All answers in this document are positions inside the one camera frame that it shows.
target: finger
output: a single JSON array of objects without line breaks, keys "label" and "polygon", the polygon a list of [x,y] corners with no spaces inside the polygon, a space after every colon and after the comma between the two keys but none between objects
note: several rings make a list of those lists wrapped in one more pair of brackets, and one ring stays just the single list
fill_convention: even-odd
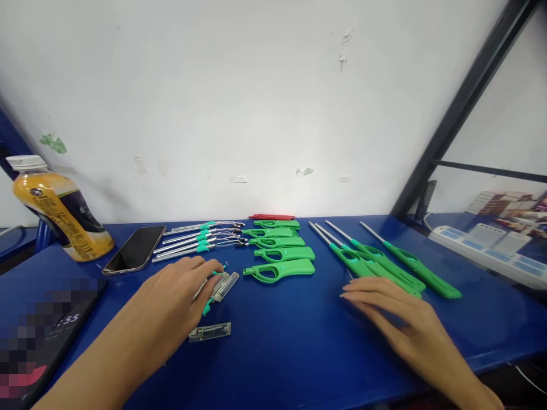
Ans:
[{"label": "finger", "polygon": [[362,311],[371,322],[373,322],[376,327],[382,332],[389,344],[393,349],[397,349],[402,343],[405,335],[402,334],[395,326],[393,326],[383,314],[381,314],[377,309],[369,306],[363,302],[351,301],[352,304]]},{"label": "finger", "polygon": [[182,273],[195,269],[205,263],[202,256],[194,256],[193,258],[184,257],[174,263],[175,267]]},{"label": "finger", "polygon": [[193,270],[194,281],[198,286],[201,286],[203,281],[207,279],[213,272],[222,273],[224,272],[224,267],[222,264],[216,260],[211,259],[205,262],[203,265],[198,266]]},{"label": "finger", "polygon": [[190,306],[190,317],[196,319],[199,322],[199,317],[203,314],[203,308],[207,304],[208,300],[213,294],[215,285],[221,279],[221,275],[215,275],[207,281],[201,292],[194,299],[194,302]]},{"label": "finger", "polygon": [[364,302],[369,305],[378,306],[402,318],[409,325],[413,325],[416,322],[416,315],[413,309],[409,308],[403,302],[379,292],[345,292],[340,297],[349,301]]},{"label": "finger", "polygon": [[404,291],[395,282],[384,277],[363,277],[350,281],[343,287],[346,292],[378,292],[408,305],[417,306],[415,297]]}]

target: bottle cap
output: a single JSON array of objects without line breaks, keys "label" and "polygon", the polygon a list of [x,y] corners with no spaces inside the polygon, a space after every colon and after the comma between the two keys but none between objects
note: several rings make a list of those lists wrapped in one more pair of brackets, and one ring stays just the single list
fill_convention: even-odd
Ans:
[{"label": "bottle cap", "polygon": [[39,155],[15,155],[14,157],[7,157],[6,161],[15,171],[47,168],[47,164]]}]

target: pixelated area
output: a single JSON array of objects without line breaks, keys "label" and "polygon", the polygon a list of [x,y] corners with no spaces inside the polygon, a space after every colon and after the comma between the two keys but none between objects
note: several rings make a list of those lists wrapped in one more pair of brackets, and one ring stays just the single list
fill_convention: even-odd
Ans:
[{"label": "pixelated area", "polygon": [[[26,282],[23,286],[31,288],[32,282]],[[0,301],[3,318],[8,318],[7,323],[0,322],[1,410],[19,408],[27,386],[37,380],[42,370],[37,369],[33,377],[40,350],[51,329],[76,305],[96,297],[104,283],[104,279],[64,280],[62,289],[45,292],[42,298],[37,297],[42,301],[26,303],[24,311],[20,311],[21,303]]]}]

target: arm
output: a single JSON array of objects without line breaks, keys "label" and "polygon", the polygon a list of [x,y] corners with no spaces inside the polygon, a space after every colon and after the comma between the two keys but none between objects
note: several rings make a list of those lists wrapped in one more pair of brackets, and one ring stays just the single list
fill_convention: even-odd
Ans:
[{"label": "arm", "polygon": [[198,325],[221,276],[193,298],[213,271],[216,260],[185,257],[148,278],[33,410],[120,409]]},{"label": "arm", "polygon": [[[361,310],[383,333],[395,352],[426,382],[462,410],[503,409],[500,399],[475,376],[430,304],[386,278],[359,278],[340,297]],[[377,308],[403,319],[393,326]]]}]

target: transparent plastic piece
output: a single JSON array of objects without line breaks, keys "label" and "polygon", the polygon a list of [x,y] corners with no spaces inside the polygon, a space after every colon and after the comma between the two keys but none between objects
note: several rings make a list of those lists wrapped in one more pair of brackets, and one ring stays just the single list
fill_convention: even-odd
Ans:
[{"label": "transparent plastic piece", "polygon": [[232,322],[220,323],[212,326],[196,327],[188,339],[190,343],[200,342],[208,339],[216,339],[223,336],[229,336],[232,331]]},{"label": "transparent plastic piece", "polygon": [[[227,272],[222,273],[222,278],[215,285],[215,289],[213,290],[213,294],[215,294],[215,292],[218,289],[220,289],[220,287],[224,284],[224,282],[226,282],[228,280],[229,277],[230,277],[229,273],[227,273]],[[203,281],[202,285],[199,287],[198,291],[195,293],[194,299],[199,295],[199,292],[201,292],[201,290],[203,289],[203,287],[205,286],[206,283],[207,283],[207,279],[205,279]]]},{"label": "transparent plastic piece", "polygon": [[224,296],[226,296],[226,293],[230,291],[230,289],[232,288],[232,286],[234,286],[234,283],[238,279],[239,273],[232,273],[227,280],[222,281],[221,287],[213,292],[213,299],[215,299],[216,302],[220,302],[221,300],[223,300]]}]

